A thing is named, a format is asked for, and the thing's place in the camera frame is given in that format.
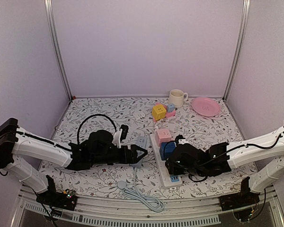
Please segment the dark blue cube socket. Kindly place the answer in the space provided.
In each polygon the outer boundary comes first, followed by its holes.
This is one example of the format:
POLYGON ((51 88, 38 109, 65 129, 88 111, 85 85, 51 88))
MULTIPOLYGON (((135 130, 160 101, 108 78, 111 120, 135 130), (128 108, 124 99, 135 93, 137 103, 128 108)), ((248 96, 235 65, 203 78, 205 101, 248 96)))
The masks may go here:
POLYGON ((161 160, 163 161, 167 160, 171 156, 175 148, 176 148, 175 141, 162 142, 159 149, 161 160))

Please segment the white power strip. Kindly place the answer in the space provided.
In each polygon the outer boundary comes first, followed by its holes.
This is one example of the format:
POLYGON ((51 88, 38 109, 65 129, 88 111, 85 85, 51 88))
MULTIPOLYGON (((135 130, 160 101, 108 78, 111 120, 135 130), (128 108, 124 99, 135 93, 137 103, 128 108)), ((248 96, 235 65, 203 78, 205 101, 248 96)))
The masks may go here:
POLYGON ((179 175, 170 175, 165 167, 165 161, 161 160, 159 149, 155 140, 155 132, 150 135, 150 143, 156 160, 156 164, 159 171, 160 182, 163 189, 171 189, 180 187, 182 185, 182 179, 179 175))

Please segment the pink cube socket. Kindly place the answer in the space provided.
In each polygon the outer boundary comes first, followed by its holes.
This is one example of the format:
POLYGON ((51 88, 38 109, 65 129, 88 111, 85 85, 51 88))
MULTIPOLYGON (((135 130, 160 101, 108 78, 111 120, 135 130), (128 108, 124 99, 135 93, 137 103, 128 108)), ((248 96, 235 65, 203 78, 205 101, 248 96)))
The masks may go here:
POLYGON ((168 129, 158 129, 155 132, 155 140, 160 147, 163 142, 169 142, 172 140, 172 136, 168 129))

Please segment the light blue power strip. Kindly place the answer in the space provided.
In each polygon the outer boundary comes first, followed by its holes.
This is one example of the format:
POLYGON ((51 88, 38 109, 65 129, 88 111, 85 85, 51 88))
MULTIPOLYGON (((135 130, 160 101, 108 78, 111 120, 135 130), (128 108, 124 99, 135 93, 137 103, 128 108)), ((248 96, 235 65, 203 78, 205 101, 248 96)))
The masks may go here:
POLYGON ((149 139, 144 138, 142 147, 149 153, 142 160, 141 166, 114 166, 115 197, 119 199, 116 209, 119 212, 150 215, 160 214, 165 208, 164 200, 159 196, 159 171, 149 144, 149 139))

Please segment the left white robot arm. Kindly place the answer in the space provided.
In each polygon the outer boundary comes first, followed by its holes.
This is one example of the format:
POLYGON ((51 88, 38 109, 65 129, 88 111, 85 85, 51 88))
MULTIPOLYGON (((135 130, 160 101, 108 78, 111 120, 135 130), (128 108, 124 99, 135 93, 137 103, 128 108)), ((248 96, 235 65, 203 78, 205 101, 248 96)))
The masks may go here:
POLYGON ((82 143, 63 145, 26 131, 19 127, 17 119, 10 118, 0 126, 0 169, 42 194, 50 205, 57 205, 61 195, 55 190, 53 179, 37 171, 22 156, 74 171, 89 170, 94 164, 136 164, 148 151, 135 144, 122 145, 127 132, 128 127, 122 125, 114 134, 98 130, 82 143))

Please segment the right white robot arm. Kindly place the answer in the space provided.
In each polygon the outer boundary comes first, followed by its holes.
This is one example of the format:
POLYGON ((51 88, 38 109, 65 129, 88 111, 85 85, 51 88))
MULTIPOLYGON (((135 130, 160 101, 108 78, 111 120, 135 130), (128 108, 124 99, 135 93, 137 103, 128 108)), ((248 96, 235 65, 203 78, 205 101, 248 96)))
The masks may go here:
POLYGON ((165 166, 170 175, 194 170, 199 176, 214 177, 270 157, 270 163, 241 182, 235 202, 239 206, 246 206, 253 200, 254 194, 259 194, 284 175, 284 126, 249 140, 214 144, 206 151, 177 138, 176 147, 165 166))

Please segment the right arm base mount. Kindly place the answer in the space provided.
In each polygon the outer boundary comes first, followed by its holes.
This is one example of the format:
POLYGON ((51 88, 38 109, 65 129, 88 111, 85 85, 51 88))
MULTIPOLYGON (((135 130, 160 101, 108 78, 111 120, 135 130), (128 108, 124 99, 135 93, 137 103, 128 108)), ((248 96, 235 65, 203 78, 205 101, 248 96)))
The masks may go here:
POLYGON ((249 179, 250 177, 247 177, 241 182, 239 192, 219 197, 222 211, 233 210, 260 202, 259 193, 251 192, 249 179))

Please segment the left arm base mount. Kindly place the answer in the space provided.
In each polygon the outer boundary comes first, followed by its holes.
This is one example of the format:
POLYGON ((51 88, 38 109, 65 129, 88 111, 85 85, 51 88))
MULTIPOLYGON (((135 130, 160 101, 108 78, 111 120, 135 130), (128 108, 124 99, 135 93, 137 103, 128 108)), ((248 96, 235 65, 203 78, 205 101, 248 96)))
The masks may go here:
POLYGON ((58 192, 55 187, 53 178, 46 176, 48 187, 43 193, 38 193, 36 201, 48 205, 50 208, 60 208, 64 210, 74 211, 78 197, 75 195, 75 191, 66 189, 62 192, 58 192))

